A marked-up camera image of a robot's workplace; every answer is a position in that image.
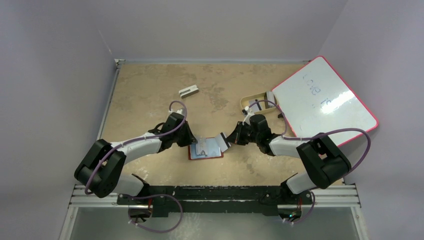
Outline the red card holder wallet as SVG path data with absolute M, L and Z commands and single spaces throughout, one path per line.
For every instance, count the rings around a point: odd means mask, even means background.
M 213 137 L 201 137 L 197 143 L 188 146 L 188 159 L 192 161 L 223 157 L 224 153 L 221 151 L 217 140 Z

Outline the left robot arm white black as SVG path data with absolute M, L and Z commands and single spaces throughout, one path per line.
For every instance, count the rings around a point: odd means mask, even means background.
M 139 177 L 122 174 L 124 165 L 161 153 L 173 144 L 187 147 L 196 141 L 186 116 L 172 112 L 165 122 L 139 137 L 121 142 L 95 141 L 76 168 L 74 178 L 85 186 L 87 195 L 104 198 L 111 193 L 122 193 L 142 205 L 148 201 L 149 191 Z

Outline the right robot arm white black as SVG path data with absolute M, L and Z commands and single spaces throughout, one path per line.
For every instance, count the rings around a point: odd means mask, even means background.
M 273 133 L 266 117 L 255 114 L 249 122 L 239 121 L 226 141 L 245 146 L 254 143 L 269 156 L 299 158 L 305 168 L 285 182 L 280 196 L 288 204 L 300 198 L 302 192 L 313 188 L 326 189 L 347 174 L 352 165 L 329 136 L 316 136 L 311 140 L 294 140 Z

